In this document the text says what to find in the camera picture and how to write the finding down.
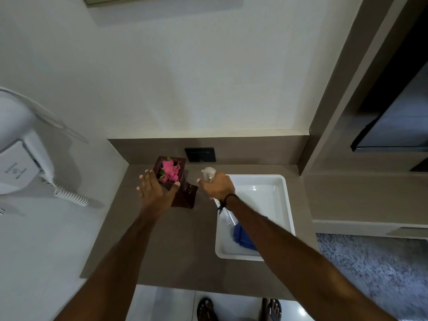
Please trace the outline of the clear spray bottle white head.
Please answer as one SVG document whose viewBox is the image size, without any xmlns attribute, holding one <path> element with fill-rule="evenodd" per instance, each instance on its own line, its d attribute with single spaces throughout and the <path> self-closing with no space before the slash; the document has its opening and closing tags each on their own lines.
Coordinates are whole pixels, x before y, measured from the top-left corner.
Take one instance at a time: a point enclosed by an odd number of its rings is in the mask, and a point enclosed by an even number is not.
<svg viewBox="0 0 428 321">
<path fill-rule="evenodd" d="M 206 182 L 208 183 L 213 182 L 216 174 L 216 170 L 214 168 L 206 167 L 201 172 Z M 217 213 L 218 213 L 218 217 L 220 218 L 220 221 L 229 227 L 236 226 L 238 224 L 238 220 L 233 215 L 233 213 L 230 210 L 228 210 L 225 206 L 223 206 L 219 200 L 214 199 L 214 202 L 217 205 Z"/>
</svg>

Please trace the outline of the person's right forearm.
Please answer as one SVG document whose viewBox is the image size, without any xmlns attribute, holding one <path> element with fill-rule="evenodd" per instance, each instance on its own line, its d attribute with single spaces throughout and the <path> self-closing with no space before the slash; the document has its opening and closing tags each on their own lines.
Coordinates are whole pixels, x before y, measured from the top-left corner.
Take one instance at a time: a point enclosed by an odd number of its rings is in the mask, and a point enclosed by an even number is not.
<svg viewBox="0 0 428 321">
<path fill-rule="evenodd" d="M 270 270 L 315 321 L 398 321 L 328 259 L 242 200 L 229 209 Z"/>
</svg>

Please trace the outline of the pink flowers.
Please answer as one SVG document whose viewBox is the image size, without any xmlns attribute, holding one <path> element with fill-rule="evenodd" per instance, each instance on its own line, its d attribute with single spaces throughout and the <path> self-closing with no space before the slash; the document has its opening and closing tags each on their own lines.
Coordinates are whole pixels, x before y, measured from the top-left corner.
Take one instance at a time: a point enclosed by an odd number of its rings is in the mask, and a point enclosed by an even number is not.
<svg viewBox="0 0 428 321">
<path fill-rule="evenodd" d="M 179 161 L 173 160 L 171 157 L 161 161 L 160 171 L 158 173 L 158 181 L 160 183 L 179 182 L 179 173 L 180 173 L 180 163 Z"/>
</svg>

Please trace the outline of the grey rug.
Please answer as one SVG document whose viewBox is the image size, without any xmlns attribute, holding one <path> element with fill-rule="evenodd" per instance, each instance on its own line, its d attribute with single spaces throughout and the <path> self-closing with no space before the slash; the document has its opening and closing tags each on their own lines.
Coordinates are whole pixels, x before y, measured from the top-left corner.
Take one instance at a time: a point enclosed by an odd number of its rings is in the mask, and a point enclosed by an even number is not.
<svg viewBox="0 0 428 321">
<path fill-rule="evenodd" d="M 362 293 L 399 320 L 428 321 L 428 241 L 316 235 L 323 255 Z"/>
</svg>

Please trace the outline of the grey-brown wall cabinet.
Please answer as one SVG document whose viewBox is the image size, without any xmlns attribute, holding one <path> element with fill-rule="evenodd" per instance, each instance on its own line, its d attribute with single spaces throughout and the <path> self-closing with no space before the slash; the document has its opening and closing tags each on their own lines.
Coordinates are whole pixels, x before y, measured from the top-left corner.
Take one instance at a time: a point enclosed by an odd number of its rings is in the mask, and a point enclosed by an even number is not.
<svg viewBox="0 0 428 321">
<path fill-rule="evenodd" d="M 354 153 L 357 114 L 428 0 L 363 0 L 297 162 L 316 233 L 428 239 L 422 152 Z"/>
</svg>

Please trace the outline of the blue cloth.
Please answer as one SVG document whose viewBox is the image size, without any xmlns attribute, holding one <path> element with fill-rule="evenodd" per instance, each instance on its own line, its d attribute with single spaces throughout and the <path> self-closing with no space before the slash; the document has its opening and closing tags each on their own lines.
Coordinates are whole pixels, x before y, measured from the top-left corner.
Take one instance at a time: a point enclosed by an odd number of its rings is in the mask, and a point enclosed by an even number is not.
<svg viewBox="0 0 428 321">
<path fill-rule="evenodd" d="M 231 226 L 231 247 L 230 254 L 235 256 L 245 256 L 245 259 L 261 259 L 254 242 L 249 237 L 241 223 L 237 218 L 234 218 L 234 225 Z"/>
</svg>

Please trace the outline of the black sandal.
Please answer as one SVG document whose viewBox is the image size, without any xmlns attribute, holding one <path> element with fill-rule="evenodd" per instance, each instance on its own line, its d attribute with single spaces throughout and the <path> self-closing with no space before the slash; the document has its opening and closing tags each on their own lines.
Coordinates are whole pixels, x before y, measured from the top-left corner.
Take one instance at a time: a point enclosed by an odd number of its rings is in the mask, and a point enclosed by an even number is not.
<svg viewBox="0 0 428 321">
<path fill-rule="evenodd" d="M 197 321 L 219 321 L 213 302 L 208 297 L 200 299 L 196 308 Z"/>
<path fill-rule="evenodd" d="M 281 321 L 282 307 L 278 299 L 263 298 L 259 321 Z"/>
</svg>

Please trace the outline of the white wall-mounted hair dryer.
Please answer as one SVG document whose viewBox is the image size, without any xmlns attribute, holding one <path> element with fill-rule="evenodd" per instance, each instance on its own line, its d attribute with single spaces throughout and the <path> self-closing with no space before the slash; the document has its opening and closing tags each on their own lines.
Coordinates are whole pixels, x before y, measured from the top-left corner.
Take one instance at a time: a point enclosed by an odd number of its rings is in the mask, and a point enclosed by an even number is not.
<svg viewBox="0 0 428 321">
<path fill-rule="evenodd" d="M 44 118 L 23 99 L 49 113 L 29 97 L 0 86 L 0 195 L 18 192 L 39 177 L 56 198 L 87 206 L 87 198 L 57 182 L 54 165 L 34 128 L 36 119 Z"/>
</svg>

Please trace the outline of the person's right hand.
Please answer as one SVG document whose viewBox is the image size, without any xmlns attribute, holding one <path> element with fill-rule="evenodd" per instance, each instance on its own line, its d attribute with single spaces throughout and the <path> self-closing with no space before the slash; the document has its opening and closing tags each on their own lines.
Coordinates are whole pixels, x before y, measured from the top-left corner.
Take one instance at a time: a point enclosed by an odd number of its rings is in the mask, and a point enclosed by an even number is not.
<svg viewBox="0 0 428 321">
<path fill-rule="evenodd" d="M 235 187 L 228 175 L 216 172 L 213 182 L 210 183 L 210 191 L 205 192 L 211 199 L 222 200 L 228 194 L 235 194 Z"/>
</svg>

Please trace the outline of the white rectangular tray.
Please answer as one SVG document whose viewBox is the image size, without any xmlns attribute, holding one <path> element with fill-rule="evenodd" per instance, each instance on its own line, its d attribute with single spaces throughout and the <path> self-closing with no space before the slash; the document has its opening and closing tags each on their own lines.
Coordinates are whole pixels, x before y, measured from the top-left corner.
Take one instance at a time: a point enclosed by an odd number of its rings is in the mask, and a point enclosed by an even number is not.
<svg viewBox="0 0 428 321">
<path fill-rule="evenodd" d="M 230 174 L 235 192 L 253 210 L 281 226 L 292 235 L 295 228 L 287 192 L 286 180 L 281 175 Z M 223 208 L 217 216 L 216 255 L 221 259 L 263 261 L 259 252 L 244 248 L 233 239 L 238 224 L 231 211 Z"/>
</svg>

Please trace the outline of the black television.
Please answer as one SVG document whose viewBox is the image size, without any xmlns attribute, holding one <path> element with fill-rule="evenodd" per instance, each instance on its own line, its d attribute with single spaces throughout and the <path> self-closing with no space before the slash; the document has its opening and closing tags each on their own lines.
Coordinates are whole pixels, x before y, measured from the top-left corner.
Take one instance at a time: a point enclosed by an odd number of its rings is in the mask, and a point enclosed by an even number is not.
<svg viewBox="0 0 428 321">
<path fill-rule="evenodd" d="M 428 151 L 428 28 L 410 32 L 364 99 L 352 151 Z"/>
</svg>

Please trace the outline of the black wrist band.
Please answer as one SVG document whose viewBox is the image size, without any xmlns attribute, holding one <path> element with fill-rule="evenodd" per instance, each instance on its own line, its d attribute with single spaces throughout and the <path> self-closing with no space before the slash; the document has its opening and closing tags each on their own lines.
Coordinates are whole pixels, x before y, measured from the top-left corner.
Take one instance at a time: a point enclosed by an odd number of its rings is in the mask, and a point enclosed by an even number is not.
<svg viewBox="0 0 428 321">
<path fill-rule="evenodd" d="M 221 215 L 222 214 L 222 212 L 224 211 L 224 210 L 226 210 L 226 211 L 231 211 L 230 209 L 229 209 L 229 207 L 230 207 L 230 203 L 232 203 L 233 201 L 236 201 L 236 200 L 240 200 L 239 199 L 239 197 L 236 195 L 236 194 L 234 194 L 234 193 L 231 193 L 231 194 L 228 194 L 228 195 L 226 195 L 225 196 L 225 198 L 224 199 L 222 199 L 222 200 L 219 200 L 219 199 L 215 199 L 215 201 L 216 201 L 216 204 L 218 204 L 217 206 L 217 213 L 218 213 L 218 215 Z"/>
</svg>

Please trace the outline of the person's left hand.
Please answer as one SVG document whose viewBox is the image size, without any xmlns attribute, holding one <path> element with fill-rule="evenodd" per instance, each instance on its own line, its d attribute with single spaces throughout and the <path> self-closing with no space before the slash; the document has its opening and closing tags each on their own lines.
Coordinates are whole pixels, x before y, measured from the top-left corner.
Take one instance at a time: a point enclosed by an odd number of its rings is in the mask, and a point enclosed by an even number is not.
<svg viewBox="0 0 428 321">
<path fill-rule="evenodd" d="M 156 184 L 144 184 L 144 174 L 139 176 L 139 186 L 144 192 L 144 198 L 140 199 L 140 212 L 147 220 L 156 222 L 172 207 L 174 198 L 168 198 L 168 190 L 159 184 L 157 178 Z"/>
</svg>

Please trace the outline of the person's left forearm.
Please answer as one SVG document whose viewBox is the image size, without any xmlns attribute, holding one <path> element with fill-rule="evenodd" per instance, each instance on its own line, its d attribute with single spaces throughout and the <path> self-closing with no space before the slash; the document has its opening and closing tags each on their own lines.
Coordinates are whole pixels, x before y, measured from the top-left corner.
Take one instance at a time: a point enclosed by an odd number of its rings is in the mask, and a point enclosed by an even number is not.
<svg viewBox="0 0 428 321">
<path fill-rule="evenodd" d="M 151 233 L 164 210 L 142 210 L 53 321 L 125 321 Z"/>
</svg>

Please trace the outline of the dark brown square vase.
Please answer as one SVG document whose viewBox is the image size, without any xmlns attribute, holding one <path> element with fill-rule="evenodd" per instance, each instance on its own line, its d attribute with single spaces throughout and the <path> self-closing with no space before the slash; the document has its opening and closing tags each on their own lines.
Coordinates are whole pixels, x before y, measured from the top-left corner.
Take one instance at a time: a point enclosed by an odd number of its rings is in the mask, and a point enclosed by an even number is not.
<svg viewBox="0 0 428 321">
<path fill-rule="evenodd" d="M 179 191 L 175 195 L 174 201 L 172 203 L 172 207 L 192 209 L 194 208 L 195 197 L 198 190 L 198 186 L 191 184 L 187 180 L 187 177 L 189 175 L 189 172 L 185 169 L 187 159 L 184 157 L 171 157 L 171 158 L 175 161 L 179 161 L 181 166 L 180 173 L 179 173 L 179 182 L 181 185 L 180 185 Z M 158 178 L 158 173 L 160 171 L 161 161 L 165 159 L 167 159 L 167 156 L 159 156 L 157 158 L 157 161 L 153 168 L 157 178 Z M 170 190 L 174 182 L 171 182 L 171 181 L 167 183 L 159 182 L 159 184 L 165 189 Z"/>
</svg>

